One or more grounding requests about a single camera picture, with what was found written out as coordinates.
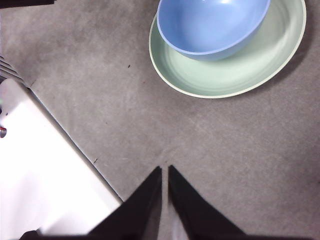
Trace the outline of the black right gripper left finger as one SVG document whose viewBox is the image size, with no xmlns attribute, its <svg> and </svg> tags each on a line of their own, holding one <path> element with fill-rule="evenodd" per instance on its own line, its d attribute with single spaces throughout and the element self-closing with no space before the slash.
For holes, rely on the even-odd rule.
<svg viewBox="0 0 320 240">
<path fill-rule="evenodd" d="M 161 198 L 162 169 L 157 166 L 132 195 L 102 222 L 90 237 L 142 237 L 153 205 Z"/>
</svg>

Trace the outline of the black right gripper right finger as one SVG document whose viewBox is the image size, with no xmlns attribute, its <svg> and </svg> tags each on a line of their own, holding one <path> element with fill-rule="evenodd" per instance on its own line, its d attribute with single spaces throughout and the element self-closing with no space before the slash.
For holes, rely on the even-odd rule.
<svg viewBox="0 0 320 240">
<path fill-rule="evenodd" d="M 168 167 L 168 190 L 189 237 L 246 235 L 210 205 L 173 165 Z"/>
</svg>

